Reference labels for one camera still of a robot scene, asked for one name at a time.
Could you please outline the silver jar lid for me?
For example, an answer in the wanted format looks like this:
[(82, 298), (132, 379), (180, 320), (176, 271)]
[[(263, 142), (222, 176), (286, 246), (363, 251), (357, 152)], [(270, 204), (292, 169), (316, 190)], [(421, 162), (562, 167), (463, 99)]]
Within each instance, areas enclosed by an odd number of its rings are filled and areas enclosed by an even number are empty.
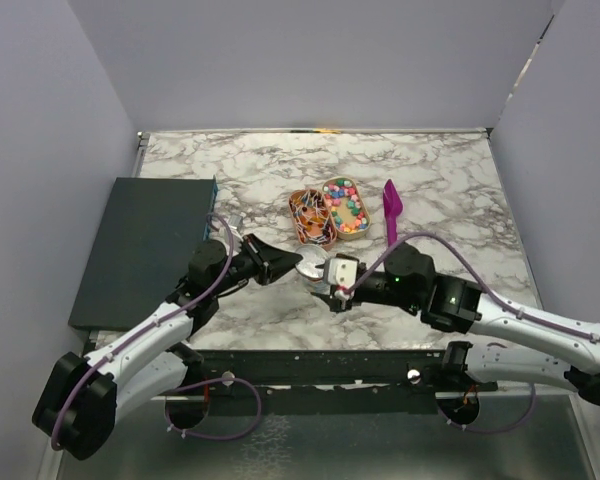
[(320, 281), (329, 253), (317, 245), (310, 244), (301, 245), (296, 249), (296, 253), (302, 257), (295, 266), (296, 271), (309, 280)]

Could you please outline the clear glass jar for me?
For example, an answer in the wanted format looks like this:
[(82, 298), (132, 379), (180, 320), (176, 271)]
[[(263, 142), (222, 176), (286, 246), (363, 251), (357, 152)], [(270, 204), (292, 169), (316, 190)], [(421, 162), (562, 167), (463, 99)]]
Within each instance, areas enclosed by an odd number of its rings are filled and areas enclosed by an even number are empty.
[(312, 293), (319, 295), (329, 295), (331, 286), (322, 278), (311, 278), (308, 280), (308, 285)]

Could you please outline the pink tray of lollipops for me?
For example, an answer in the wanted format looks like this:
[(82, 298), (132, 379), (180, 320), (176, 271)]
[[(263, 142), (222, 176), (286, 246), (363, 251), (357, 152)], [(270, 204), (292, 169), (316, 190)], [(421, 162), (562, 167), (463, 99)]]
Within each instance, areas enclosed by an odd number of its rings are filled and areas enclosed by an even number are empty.
[(307, 188), (294, 191), (288, 198), (288, 208), (301, 245), (318, 246), (324, 250), (333, 247), (337, 240), (336, 225), (320, 190)]

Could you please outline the tan tray of star candies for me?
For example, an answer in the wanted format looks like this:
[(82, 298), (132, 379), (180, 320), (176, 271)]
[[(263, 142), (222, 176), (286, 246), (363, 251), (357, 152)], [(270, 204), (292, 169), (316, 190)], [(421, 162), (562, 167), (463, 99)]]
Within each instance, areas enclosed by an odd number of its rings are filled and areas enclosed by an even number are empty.
[(362, 238), (371, 226), (371, 217), (356, 182), (346, 176), (334, 177), (322, 185), (323, 195), (343, 241)]

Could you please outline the purple plastic scoop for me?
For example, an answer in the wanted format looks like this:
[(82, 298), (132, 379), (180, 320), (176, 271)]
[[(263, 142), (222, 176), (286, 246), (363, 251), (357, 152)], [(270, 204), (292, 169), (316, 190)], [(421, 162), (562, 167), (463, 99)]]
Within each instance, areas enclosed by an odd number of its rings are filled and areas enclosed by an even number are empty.
[(403, 204), (391, 179), (386, 181), (383, 188), (383, 209), (387, 245), (392, 246), (398, 238), (397, 220), (402, 214)]

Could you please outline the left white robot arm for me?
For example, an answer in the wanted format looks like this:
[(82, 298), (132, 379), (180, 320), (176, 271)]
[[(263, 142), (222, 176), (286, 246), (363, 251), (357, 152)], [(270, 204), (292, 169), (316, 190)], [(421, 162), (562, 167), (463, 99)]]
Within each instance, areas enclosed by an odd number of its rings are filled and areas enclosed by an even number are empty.
[(54, 450), (90, 457), (119, 420), (155, 395), (198, 388), (200, 369), (174, 350), (209, 322), (222, 294), (249, 281), (274, 283), (301, 259), (253, 234), (229, 245), (215, 239), (199, 244), (175, 291), (145, 320), (84, 357), (69, 352), (56, 361), (33, 424)]

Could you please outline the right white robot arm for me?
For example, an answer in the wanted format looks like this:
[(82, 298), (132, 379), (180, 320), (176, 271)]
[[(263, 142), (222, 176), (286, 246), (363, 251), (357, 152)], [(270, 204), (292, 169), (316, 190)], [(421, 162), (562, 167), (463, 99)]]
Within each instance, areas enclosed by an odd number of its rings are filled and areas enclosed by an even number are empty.
[(381, 262), (382, 271), (342, 254), (317, 264), (333, 312), (362, 303), (397, 307), (444, 333), (486, 336), (507, 348), (452, 342), (439, 367), (441, 383), (514, 381), (575, 392), (600, 407), (600, 323), (561, 317), (514, 302), (479, 283), (436, 271), (433, 259), (402, 244)]

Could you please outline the dark blue box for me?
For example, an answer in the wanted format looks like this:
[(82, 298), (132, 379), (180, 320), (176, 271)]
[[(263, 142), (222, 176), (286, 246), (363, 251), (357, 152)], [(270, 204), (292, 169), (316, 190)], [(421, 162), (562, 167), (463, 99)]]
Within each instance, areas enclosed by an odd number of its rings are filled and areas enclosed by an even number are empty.
[(215, 179), (116, 179), (68, 325), (124, 332), (153, 313), (208, 237), (217, 192)]

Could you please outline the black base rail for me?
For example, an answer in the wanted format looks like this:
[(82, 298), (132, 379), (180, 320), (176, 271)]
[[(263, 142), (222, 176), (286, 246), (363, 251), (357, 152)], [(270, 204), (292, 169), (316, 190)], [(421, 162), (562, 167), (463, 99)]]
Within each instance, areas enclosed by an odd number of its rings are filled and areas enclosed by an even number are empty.
[(180, 386), (218, 378), (186, 413), (217, 416), (434, 414), (439, 393), (463, 395), (475, 380), (442, 350), (174, 350)]

